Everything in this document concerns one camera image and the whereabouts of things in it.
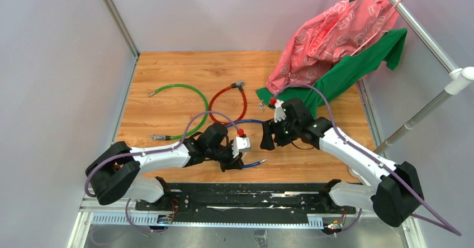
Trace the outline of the silver key with ring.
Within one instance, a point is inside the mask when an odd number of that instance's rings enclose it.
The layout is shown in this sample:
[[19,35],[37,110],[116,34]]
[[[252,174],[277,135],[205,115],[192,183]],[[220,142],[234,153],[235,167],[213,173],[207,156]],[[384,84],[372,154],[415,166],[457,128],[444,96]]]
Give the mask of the silver key with ring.
[[262,113],[265,112],[265,106],[266,106],[266,104],[265,104],[264,100],[261,100],[261,102],[258,104],[258,107],[262,111]]

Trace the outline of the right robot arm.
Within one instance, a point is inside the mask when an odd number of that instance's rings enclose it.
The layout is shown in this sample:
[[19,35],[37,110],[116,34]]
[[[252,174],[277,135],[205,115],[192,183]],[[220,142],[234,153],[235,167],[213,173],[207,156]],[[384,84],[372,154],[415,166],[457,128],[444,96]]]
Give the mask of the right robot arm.
[[313,118],[302,100],[271,98],[274,117],[262,125],[260,148],[274,150],[301,140],[330,154],[354,170],[360,185],[333,179],[320,191],[320,208],[326,213],[340,206],[351,206],[374,212],[392,227],[409,218],[424,198],[418,172],[407,161],[397,164],[353,141],[331,120]]

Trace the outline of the blue cable lock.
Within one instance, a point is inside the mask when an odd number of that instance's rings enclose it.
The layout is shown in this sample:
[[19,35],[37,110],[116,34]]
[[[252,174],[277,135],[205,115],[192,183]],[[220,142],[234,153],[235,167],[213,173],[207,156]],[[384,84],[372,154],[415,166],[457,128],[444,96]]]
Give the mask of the blue cable lock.
[[[230,126],[237,125],[237,124],[240,124],[240,123],[258,123],[258,124],[261,124],[261,125],[264,124],[264,122],[261,121],[261,120],[243,119],[243,120],[238,120],[238,121],[235,121],[235,122],[232,122],[232,123],[228,123],[225,127],[230,127]],[[241,156],[241,158],[243,159],[245,157],[245,155],[251,150],[252,146],[251,146],[250,140],[247,137],[239,136],[239,140],[237,140],[236,147],[238,147],[238,151],[240,153],[243,153],[242,156]],[[261,164],[265,163],[266,161],[268,161],[268,159],[262,159],[260,161],[256,161],[256,162],[253,162],[253,163],[250,163],[250,164],[244,164],[242,166],[242,168],[243,169],[252,168],[252,167],[261,165]]]

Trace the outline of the red cable lock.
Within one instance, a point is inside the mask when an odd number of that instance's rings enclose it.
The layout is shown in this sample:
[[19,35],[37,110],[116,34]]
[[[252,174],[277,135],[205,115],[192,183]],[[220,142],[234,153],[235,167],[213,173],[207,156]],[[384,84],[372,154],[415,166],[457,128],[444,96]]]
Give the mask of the red cable lock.
[[211,98],[208,110],[230,111],[234,122],[242,121],[248,111],[248,99],[244,86],[244,81],[237,81],[223,87]]

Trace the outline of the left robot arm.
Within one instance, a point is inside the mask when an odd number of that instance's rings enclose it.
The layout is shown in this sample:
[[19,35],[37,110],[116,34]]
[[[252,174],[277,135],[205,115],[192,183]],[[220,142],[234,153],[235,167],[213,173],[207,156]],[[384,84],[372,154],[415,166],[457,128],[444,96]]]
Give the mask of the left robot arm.
[[143,174],[168,168],[186,168],[217,161],[222,171],[241,170],[242,157],[251,149],[249,138],[238,130],[229,139],[227,128],[213,123],[204,132],[196,132],[176,143],[149,147],[129,147],[123,141],[111,145],[85,170],[86,194],[106,206],[119,199],[131,198],[150,202],[157,210],[166,210],[171,195],[165,191],[162,178],[144,178]]

